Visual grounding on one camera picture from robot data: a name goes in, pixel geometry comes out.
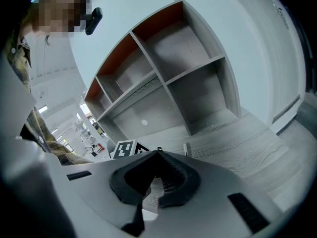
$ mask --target gray floor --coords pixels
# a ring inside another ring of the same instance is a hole
[[[217,123],[224,119],[226,124]],[[213,114],[197,127],[200,132],[191,137],[178,126],[138,140],[150,149],[159,145],[179,154],[187,143],[190,157],[232,170],[267,193],[282,211],[301,202],[315,172],[317,140],[296,120],[279,136],[247,111],[240,119],[227,111]],[[157,212],[161,195],[156,179],[144,209]]]

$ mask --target black slot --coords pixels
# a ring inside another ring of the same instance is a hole
[[[83,172],[67,175],[67,178],[69,180],[76,180],[76,179],[79,179],[79,178],[82,178],[82,177],[91,176],[91,175],[92,175],[92,173],[90,173],[89,171],[83,171]]]
[[[228,198],[254,234],[269,225],[269,222],[241,193],[232,194]]]

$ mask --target white ceiling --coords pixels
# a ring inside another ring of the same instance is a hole
[[[26,39],[31,48],[31,91],[36,107],[48,107],[42,115],[51,131],[58,128],[54,133],[58,137],[75,122],[85,85],[68,38],[49,37],[49,46],[42,36],[30,34]]]

